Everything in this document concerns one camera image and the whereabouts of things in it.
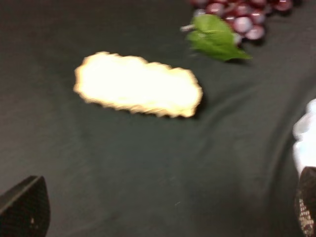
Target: table surface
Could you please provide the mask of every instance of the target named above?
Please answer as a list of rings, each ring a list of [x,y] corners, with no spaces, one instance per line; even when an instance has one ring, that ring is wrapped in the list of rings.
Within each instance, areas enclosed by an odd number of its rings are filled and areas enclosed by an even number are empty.
[[[316,1],[272,16],[253,59],[190,49],[185,0],[2,0],[0,191],[46,178],[48,237],[298,237],[292,126],[316,95]],[[85,104],[74,69],[98,51],[190,69],[189,119]]]

